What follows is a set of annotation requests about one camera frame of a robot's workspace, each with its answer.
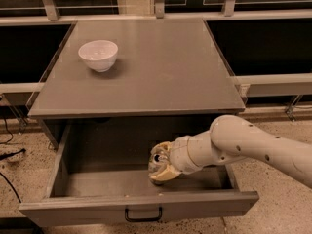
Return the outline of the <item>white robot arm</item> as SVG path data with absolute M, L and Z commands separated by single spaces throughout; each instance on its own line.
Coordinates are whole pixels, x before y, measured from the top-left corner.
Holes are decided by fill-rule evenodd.
M 312 187 L 312 145 L 268 134 L 247 120 L 223 115 L 196 136 L 157 144 L 150 152 L 149 178 L 166 182 L 209 165 L 252 158 Z

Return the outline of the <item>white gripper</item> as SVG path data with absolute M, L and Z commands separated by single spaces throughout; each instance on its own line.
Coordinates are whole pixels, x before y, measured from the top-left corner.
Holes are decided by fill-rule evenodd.
M 170 156 L 171 164 L 150 164 L 149 178 L 155 183 L 163 183 L 177 178 L 180 174 L 190 175 L 201 171 L 202 168 L 191 159 L 188 149 L 191 136 L 183 136 L 175 141 L 161 142 L 155 145 L 152 155 Z

